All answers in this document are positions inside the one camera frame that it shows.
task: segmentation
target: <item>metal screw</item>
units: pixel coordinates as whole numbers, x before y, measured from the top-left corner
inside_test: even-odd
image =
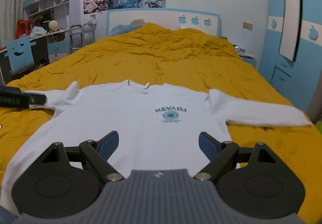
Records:
[[[108,181],[120,181],[123,177],[119,173],[110,173],[109,175],[106,176]]]
[[[194,177],[200,181],[207,181],[210,180],[211,175],[207,172],[199,172]]]

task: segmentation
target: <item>red bag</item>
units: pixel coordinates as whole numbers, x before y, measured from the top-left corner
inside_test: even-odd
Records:
[[[30,20],[18,20],[16,39],[19,39],[22,35],[29,35],[31,33],[33,23]]]

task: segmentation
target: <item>wall socket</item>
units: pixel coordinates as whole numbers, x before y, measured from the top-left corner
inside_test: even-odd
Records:
[[[243,28],[247,30],[253,30],[253,25],[251,23],[243,22]]]

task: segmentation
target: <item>white sweatshirt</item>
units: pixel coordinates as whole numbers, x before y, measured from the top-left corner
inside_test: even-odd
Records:
[[[231,140],[226,123],[311,124],[294,107],[238,99],[215,89],[207,94],[168,84],[143,86],[127,80],[81,90],[73,82],[66,91],[42,93],[47,96],[47,108],[55,113],[7,166],[0,204],[12,212],[17,212],[11,198],[12,185],[56,141],[65,147],[78,146],[116,130],[119,146],[108,162],[125,178],[132,169],[188,169],[194,176],[209,163],[198,145],[202,131],[222,142]]]

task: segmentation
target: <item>gray gripper base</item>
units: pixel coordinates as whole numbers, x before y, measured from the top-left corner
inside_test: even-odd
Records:
[[[14,222],[27,223],[305,224],[296,214],[273,220],[242,215],[225,204],[211,182],[191,178],[186,169],[133,170],[128,179],[107,183],[96,201],[83,211],[56,220],[22,214]]]

